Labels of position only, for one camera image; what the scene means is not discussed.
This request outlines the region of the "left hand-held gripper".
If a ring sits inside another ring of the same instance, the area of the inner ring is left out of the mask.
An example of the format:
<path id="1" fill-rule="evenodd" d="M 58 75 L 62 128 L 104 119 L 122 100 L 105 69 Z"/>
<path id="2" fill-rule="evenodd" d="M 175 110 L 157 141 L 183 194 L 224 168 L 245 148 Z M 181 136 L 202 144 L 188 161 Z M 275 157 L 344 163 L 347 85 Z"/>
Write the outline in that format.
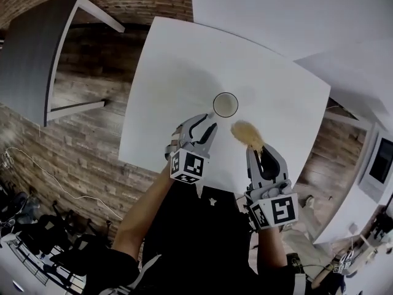
<path id="1" fill-rule="evenodd" d="M 199 114 L 184 122 L 179 139 L 179 149 L 171 146 L 165 148 L 165 159 L 169 162 L 169 176 L 175 181 L 195 184 L 204 178 L 204 167 L 209 163 L 209 150 L 217 133 L 217 124 L 211 124 L 199 141 L 193 140 L 193 129 L 209 117 Z"/>

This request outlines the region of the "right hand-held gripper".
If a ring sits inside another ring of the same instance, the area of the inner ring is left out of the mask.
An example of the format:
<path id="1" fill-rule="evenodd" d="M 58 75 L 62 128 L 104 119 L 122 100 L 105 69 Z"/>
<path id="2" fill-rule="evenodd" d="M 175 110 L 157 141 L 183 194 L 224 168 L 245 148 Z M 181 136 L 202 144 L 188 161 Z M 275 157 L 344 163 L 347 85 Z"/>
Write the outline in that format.
<path id="1" fill-rule="evenodd" d="M 246 161 L 251 186 L 262 186 L 259 153 L 247 148 Z M 291 181 L 286 179 L 286 161 L 269 144 L 263 147 L 263 177 L 266 180 L 284 181 L 260 189 L 249 189 L 244 193 L 252 230 L 258 232 L 298 221 L 298 195 L 292 191 Z"/>

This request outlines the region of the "yellow fuzzy sponge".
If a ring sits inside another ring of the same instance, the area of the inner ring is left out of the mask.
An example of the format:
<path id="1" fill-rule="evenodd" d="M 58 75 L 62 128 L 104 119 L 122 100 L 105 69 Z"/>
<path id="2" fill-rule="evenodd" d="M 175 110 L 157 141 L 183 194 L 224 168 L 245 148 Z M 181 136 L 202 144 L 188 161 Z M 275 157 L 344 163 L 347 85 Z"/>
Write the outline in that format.
<path id="1" fill-rule="evenodd" d="M 249 149 L 257 152 L 263 151 L 265 142 L 259 131 L 251 123 L 238 120 L 231 125 L 230 131 L 236 140 Z"/>

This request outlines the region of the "white cup with dark rim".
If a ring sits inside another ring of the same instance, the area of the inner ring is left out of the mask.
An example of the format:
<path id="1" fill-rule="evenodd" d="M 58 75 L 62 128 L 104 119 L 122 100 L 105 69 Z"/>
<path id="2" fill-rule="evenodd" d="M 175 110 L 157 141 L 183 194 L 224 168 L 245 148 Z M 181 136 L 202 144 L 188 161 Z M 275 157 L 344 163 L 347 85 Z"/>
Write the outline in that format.
<path id="1" fill-rule="evenodd" d="M 222 92 L 218 94 L 212 103 L 212 111 L 208 114 L 208 118 L 215 116 L 229 118 L 236 114 L 239 103 L 237 97 L 230 92 Z"/>

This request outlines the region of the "another person's forearm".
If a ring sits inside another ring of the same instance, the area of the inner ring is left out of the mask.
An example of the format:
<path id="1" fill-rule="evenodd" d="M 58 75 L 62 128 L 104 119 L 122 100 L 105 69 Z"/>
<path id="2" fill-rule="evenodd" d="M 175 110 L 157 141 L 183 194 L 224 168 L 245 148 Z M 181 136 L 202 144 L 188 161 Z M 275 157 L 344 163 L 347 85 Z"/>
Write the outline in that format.
<path id="1" fill-rule="evenodd" d="M 320 287 L 322 281 L 328 276 L 328 274 L 332 273 L 331 269 L 323 269 L 312 281 L 311 288 L 317 289 Z"/>

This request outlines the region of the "person's left forearm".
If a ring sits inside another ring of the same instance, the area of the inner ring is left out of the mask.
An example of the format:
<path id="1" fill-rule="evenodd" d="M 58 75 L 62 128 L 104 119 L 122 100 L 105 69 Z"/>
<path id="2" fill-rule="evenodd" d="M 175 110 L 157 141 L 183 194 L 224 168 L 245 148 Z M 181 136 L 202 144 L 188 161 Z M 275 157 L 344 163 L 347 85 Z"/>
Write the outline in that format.
<path id="1" fill-rule="evenodd" d="M 142 242 L 173 182 L 174 180 L 170 178 L 170 165 L 166 165 L 122 219 L 112 249 L 137 260 Z"/>

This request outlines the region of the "person's right forearm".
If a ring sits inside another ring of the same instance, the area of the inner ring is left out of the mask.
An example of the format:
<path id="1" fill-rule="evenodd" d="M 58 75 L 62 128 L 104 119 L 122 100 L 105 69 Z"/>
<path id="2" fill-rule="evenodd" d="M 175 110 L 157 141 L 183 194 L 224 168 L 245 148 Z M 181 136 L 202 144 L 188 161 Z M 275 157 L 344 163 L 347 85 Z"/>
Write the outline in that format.
<path id="1" fill-rule="evenodd" d="M 277 227 L 258 232 L 257 270 L 278 269 L 287 266 L 287 258 Z"/>

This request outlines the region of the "person's beige trouser leg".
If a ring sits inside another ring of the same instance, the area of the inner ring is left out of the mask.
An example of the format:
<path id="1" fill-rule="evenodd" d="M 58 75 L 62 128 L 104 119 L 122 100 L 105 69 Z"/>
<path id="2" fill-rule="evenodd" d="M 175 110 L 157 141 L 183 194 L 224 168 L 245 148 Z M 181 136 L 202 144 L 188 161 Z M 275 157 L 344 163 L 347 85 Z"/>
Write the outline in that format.
<path id="1" fill-rule="evenodd" d="M 314 243 L 317 231 L 321 227 L 321 222 L 315 215 L 315 201 L 316 199 L 309 195 L 300 203 L 298 223 L 305 225 L 305 232 L 297 229 L 295 223 L 285 226 L 281 232 L 283 242 L 298 254 L 303 271 L 312 281 L 329 274 L 329 265 L 333 259 L 331 244 Z"/>

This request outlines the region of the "white appliance with dark screen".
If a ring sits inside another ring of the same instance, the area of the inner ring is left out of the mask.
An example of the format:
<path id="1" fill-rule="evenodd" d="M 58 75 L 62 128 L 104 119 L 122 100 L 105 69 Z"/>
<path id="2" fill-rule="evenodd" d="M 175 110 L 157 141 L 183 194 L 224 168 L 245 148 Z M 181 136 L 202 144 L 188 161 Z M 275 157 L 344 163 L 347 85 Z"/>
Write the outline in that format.
<path id="1" fill-rule="evenodd" d="M 393 175 L 393 135 L 374 124 L 360 169 L 359 188 L 378 203 Z"/>

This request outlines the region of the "person's black shirt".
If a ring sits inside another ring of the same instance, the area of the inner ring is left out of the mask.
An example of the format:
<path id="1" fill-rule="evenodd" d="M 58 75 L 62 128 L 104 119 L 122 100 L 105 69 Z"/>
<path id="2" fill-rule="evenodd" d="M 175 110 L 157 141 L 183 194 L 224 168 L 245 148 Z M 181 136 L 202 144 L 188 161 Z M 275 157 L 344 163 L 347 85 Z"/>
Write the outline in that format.
<path id="1" fill-rule="evenodd" d="M 93 258 L 82 295 L 304 295 L 287 265 L 254 271 L 251 233 L 234 195 L 171 186 L 144 239 L 141 260 L 105 249 Z"/>

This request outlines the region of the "black office chair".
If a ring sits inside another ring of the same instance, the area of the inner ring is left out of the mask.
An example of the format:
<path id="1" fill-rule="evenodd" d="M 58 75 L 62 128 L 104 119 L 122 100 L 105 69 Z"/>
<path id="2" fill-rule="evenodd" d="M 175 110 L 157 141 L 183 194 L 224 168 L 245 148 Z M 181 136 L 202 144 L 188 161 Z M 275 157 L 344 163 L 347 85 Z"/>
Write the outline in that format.
<path id="1" fill-rule="evenodd" d="M 70 217 L 74 214 L 69 210 L 63 219 L 56 209 L 57 201 L 52 203 L 56 215 L 44 214 L 37 223 L 24 224 L 18 234 L 19 239 L 25 244 L 31 254 L 37 256 L 40 253 L 49 255 L 55 246 L 63 251 L 70 249 L 72 243 L 68 234 L 73 235 L 75 230 L 69 224 Z"/>
<path id="2" fill-rule="evenodd" d="M 46 274 L 57 277 L 65 286 L 71 285 L 71 275 L 86 276 L 94 256 L 112 246 L 112 242 L 108 238 L 111 221 L 106 221 L 104 234 L 95 230 L 91 224 L 91 219 L 88 219 L 87 226 L 93 235 L 83 234 L 76 239 L 70 250 L 52 256 L 50 261 L 53 262 L 53 265 L 44 264 L 43 266 Z"/>

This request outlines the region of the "dark grey table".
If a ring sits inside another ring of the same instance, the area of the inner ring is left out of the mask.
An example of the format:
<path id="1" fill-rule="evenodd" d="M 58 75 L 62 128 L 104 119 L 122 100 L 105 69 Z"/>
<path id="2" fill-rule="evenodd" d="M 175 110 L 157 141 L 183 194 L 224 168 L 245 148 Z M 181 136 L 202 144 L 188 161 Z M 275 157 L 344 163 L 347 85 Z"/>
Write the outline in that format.
<path id="1" fill-rule="evenodd" d="M 0 103 L 43 127 L 50 120 L 105 105 L 99 100 L 52 107 L 60 54 L 77 9 L 119 33 L 125 31 L 122 24 L 89 0 L 49 0 L 11 21 L 0 50 Z"/>

